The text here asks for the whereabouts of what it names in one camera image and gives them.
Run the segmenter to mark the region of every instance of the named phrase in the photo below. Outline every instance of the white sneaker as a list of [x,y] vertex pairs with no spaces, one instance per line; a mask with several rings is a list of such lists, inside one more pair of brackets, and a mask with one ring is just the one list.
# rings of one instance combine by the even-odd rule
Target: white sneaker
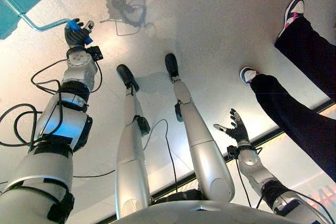
[[243,67],[242,70],[240,71],[240,79],[249,84],[252,82],[252,79],[257,76],[259,73],[257,70],[251,68],[251,67]]
[[303,17],[305,11],[305,3],[303,0],[292,0],[286,9],[285,13],[285,25],[283,30],[279,34],[278,38],[285,31],[285,29],[298,17]]

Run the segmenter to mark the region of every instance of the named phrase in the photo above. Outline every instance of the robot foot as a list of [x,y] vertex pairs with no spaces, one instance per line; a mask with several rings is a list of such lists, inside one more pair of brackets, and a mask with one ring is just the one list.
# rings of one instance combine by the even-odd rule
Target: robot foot
[[166,63],[166,69],[169,73],[170,80],[172,83],[174,83],[173,77],[178,77],[179,75],[179,68],[177,66],[176,57],[173,54],[167,54],[164,61]]
[[135,91],[138,92],[139,85],[135,81],[131,70],[126,65],[120,64],[119,66],[117,66],[117,73],[121,80],[124,82],[126,88],[129,88],[130,85],[133,85]]

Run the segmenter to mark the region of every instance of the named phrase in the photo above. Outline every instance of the metal handle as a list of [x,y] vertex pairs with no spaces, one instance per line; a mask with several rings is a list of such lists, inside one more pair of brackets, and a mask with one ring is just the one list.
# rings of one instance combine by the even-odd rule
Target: metal handle
[[35,31],[46,31],[70,21],[70,19],[68,18],[63,18],[56,22],[39,27],[35,25],[34,22],[30,20],[30,18],[27,17],[26,12],[22,10],[21,6],[15,0],[3,0],[3,1],[15,14],[17,14],[17,16],[22,18]]

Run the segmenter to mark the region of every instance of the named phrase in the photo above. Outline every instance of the wire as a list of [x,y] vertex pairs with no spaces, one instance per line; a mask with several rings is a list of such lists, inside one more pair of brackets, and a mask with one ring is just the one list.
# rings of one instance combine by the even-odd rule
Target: wire
[[[319,205],[320,207],[322,207],[323,210],[327,213],[328,217],[329,217],[330,220],[331,220],[331,223],[335,224],[334,219],[331,217],[330,213],[328,212],[328,210],[325,208],[325,206],[324,206],[322,203],[320,203],[320,202],[318,202],[317,200],[315,200],[315,199],[313,199],[313,198],[311,198],[311,197],[308,197],[307,195],[304,195],[304,194],[302,194],[302,193],[300,193],[300,192],[298,192],[298,191],[295,191],[295,190],[292,190],[292,189],[289,189],[289,188],[287,188],[287,190],[292,191],[293,193],[296,193],[296,194],[298,194],[298,195],[300,195],[300,196],[302,196],[302,197],[304,197],[304,198],[310,199],[311,201],[313,201],[313,202],[315,202],[316,204],[318,204],[318,205]],[[258,207],[259,207],[259,205],[260,205],[260,203],[261,203],[263,197],[264,197],[264,195],[262,194],[262,195],[261,195],[261,198],[259,199],[259,202],[258,202],[258,204],[257,204],[257,206],[256,206],[256,209],[258,209]]]
[[[46,87],[43,87],[41,86],[41,84],[47,84],[47,83],[51,83],[51,82],[56,82],[57,83],[57,86],[58,86],[58,90],[60,91],[60,82],[58,80],[50,80],[50,81],[44,81],[44,82],[38,82],[36,83],[34,81],[34,78],[41,72],[45,71],[46,69],[56,65],[57,63],[60,63],[62,61],[65,61],[67,59],[63,59],[63,60],[58,60],[56,62],[54,62],[53,64],[39,70],[37,73],[35,73],[32,78],[30,79],[30,81],[32,82],[33,85],[35,85],[37,88],[47,92],[47,93],[50,93],[50,94],[54,94],[56,93],[57,91],[55,90],[52,90],[52,89],[49,89],[49,88],[46,88]],[[14,133],[15,133],[15,136],[20,140],[20,142],[22,142],[22,144],[6,144],[6,143],[3,143],[3,142],[0,142],[0,145],[2,146],[7,146],[7,147],[21,147],[21,146],[27,146],[29,145],[29,151],[30,152],[33,147],[34,147],[34,144],[36,142],[39,142],[39,141],[42,141],[44,140],[45,138],[51,136],[52,134],[54,134],[59,128],[60,126],[62,125],[62,122],[63,122],[63,108],[62,108],[62,96],[61,96],[61,92],[58,92],[58,104],[59,104],[59,122],[57,124],[57,126],[51,131],[49,132],[48,134],[46,134],[45,136],[43,136],[42,138],[34,141],[34,136],[35,136],[35,131],[36,131],[36,124],[37,124],[37,111],[36,111],[36,108],[31,105],[31,104],[28,104],[28,103],[21,103],[21,104],[18,104],[16,106],[13,106],[11,107],[10,109],[8,109],[7,111],[5,111],[4,114],[2,114],[2,116],[0,117],[0,123],[2,121],[2,119],[11,111],[13,111],[14,109],[16,108],[19,108],[19,107],[22,107],[22,106],[28,106],[32,109],[32,111],[26,111],[26,112],[23,112],[21,113],[16,119],[15,119],[15,122],[14,122]],[[33,127],[32,127],[32,130],[31,130],[31,135],[30,135],[30,142],[27,143],[21,136],[20,134],[18,133],[18,130],[17,130],[17,123],[18,123],[18,120],[25,114],[28,114],[28,113],[33,113],[34,114],[34,119],[33,119]]]
[[237,161],[237,159],[235,159],[235,161],[236,161],[236,165],[237,165],[237,169],[238,169],[239,178],[240,178],[241,184],[243,185],[243,188],[244,188],[244,191],[245,191],[245,194],[246,194],[246,197],[247,197],[248,205],[249,205],[250,207],[252,207],[252,206],[251,206],[250,199],[249,199],[248,194],[247,194],[247,191],[246,191],[246,188],[245,188],[245,185],[244,185],[244,182],[243,182],[243,179],[241,178],[241,174],[240,174],[240,170],[239,170],[239,166],[238,166],[238,161]]
[[[0,185],[1,185],[1,184],[5,184],[5,183],[7,183],[7,182],[8,182],[8,181],[1,182]],[[0,191],[0,194],[2,194],[2,191]]]
[[100,83],[99,83],[99,86],[98,86],[95,90],[93,90],[91,93],[95,93],[98,89],[100,89],[100,86],[101,86],[101,84],[102,84],[102,82],[103,82],[103,74],[102,74],[102,72],[101,72],[100,66],[98,65],[98,62],[95,61],[95,63],[96,63],[96,65],[97,65],[98,69],[99,69],[99,73],[100,73]]
[[39,89],[41,89],[41,90],[43,90],[43,91],[45,91],[45,92],[47,92],[47,93],[49,93],[49,94],[55,94],[55,93],[56,93],[56,90],[52,90],[52,89],[49,89],[49,88],[40,86],[40,84],[46,84],[46,83],[48,83],[48,82],[44,82],[44,83],[43,83],[43,82],[35,83],[35,82],[34,82],[34,78],[35,78],[39,73],[45,71],[46,69],[48,69],[48,68],[50,68],[50,67],[52,67],[52,66],[54,66],[54,65],[56,65],[56,64],[58,64],[58,63],[60,63],[60,62],[62,62],[62,61],[66,61],[66,60],[67,60],[67,59],[58,60],[58,61],[54,62],[53,64],[49,65],[48,67],[45,67],[44,69],[39,70],[37,73],[35,73],[35,74],[31,77],[31,79],[30,79],[31,83],[32,83],[33,85],[35,85],[37,88],[39,88]]
[[[26,111],[26,112],[23,112],[21,113],[20,115],[18,115],[15,119],[15,122],[14,122],[14,125],[13,125],[13,128],[14,128],[14,133],[15,133],[15,136],[17,137],[17,139],[19,139],[22,143],[27,143],[19,134],[18,130],[17,130],[17,123],[19,121],[19,119],[23,116],[23,115],[26,115],[26,114],[32,114],[34,113],[33,111]],[[37,114],[42,114],[42,111],[36,111]]]
[[311,197],[308,197],[308,196],[306,196],[306,195],[304,195],[304,194],[302,194],[302,193],[300,193],[300,192],[298,192],[298,191],[294,191],[294,190],[292,190],[292,189],[289,189],[289,190],[292,191],[293,193],[296,193],[296,194],[298,194],[298,195],[301,195],[301,196],[304,197],[304,198],[310,199],[311,201],[313,201],[313,202],[315,202],[316,204],[318,204],[318,205],[319,205],[320,207],[322,207],[323,210],[327,213],[327,215],[328,215],[328,217],[330,218],[331,222],[332,222],[333,224],[335,224],[334,219],[331,217],[330,213],[328,212],[328,210],[325,208],[325,206],[324,206],[322,203],[320,203],[320,202],[318,202],[317,200],[315,200],[315,199],[313,199],[313,198],[311,198]]
[[264,195],[261,195],[261,198],[260,198],[260,200],[259,200],[259,202],[258,202],[258,204],[257,204],[257,206],[256,206],[256,209],[258,209],[258,207],[259,207],[261,201],[263,200],[263,197],[264,197]]
[[154,124],[154,126],[152,127],[151,133],[149,134],[148,140],[147,140],[147,142],[146,142],[145,147],[143,148],[143,150],[145,150],[145,149],[147,148],[147,145],[148,145],[148,143],[149,143],[149,140],[150,140],[150,138],[151,138],[152,132],[154,131],[155,127],[158,125],[158,123],[160,123],[160,122],[162,122],[162,121],[165,121],[165,122],[166,122],[166,125],[167,125],[165,138],[166,138],[166,142],[167,142],[167,146],[168,146],[168,151],[169,151],[170,159],[171,159],[172,164],[173,164],[174,178],[175,178],[175,190],[176,190],[176,192],[177,192],[176,170],[175,170],[175,164],[174,164],[174,161],[173,161],[172,153],[171,153],[170,146],[169,146],[169,142],[168,142],[168,138],[167,138],[167,134],[168,134],[168,122],[167,122],[166,119],[161,119],[161,120],[159,120],[157,123]]
[[0,141],[0,145],[6,146],[6,147],[21,147],[21,146],[29,145],[29,149],[30,149],[33,146],[33,144],[36,142],[36,141],[34,141],[34,135],[35,135],[35,129],[36,129],[36,123],[37,123],[37,111],[36,111],[36,108],[33,105],[31,105],[29,103],[21,103],[21,104],[18,104],[18,105],[15,105],[15,106],[9,108],[8,110],[5,111],[5,113],[3,113],[0,116],[0,123],[5,118],[5,116],[7,114],[9,114],[10,112],[12,112],[13,110],[15,110],[17,108],[24,107],[24,106],[30,107],[33,111],[33,114],[34,114],[33,127],[32,127],[31,135],[30,135],[30,142],[29,143],[26,142],[26,143],[22,143],[22,144],[6,144],[6,143],[3,143],[3,142]]
[[259,152],[257,152],[257,154],[259,155],[262,150],[263,150],[262,147],[256,148],[256,151],[259,151]]
[[112,171],[110,171],[110,172],[108,172],[108,173],[104,173],[104,174],[101,174],[101,175],[93,175],[93,176],[74,176],[74,178],[98,178],[98,177],[102,177],[102,176],[105,176],[105,175],[109,175],[109,174],[111,174],[111,173],[113,173],[113,172],[115,172],[116,170],[114,169],[114,170],[112,170]]

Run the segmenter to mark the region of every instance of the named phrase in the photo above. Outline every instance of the person's leg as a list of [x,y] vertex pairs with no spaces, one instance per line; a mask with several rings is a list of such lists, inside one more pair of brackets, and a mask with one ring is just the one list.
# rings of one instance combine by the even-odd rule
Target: person's leg
[[[303,1],[289,5],[285,14],[285,27],[275,47],[335,101],[336,46],[313,30],[303,12]],[[286,23],[286,19],[291,21],[290,24]]]
[[275,77],[244,69],[241,78],[250,83],[267,115],[336,181],[336,121],[299,103]]

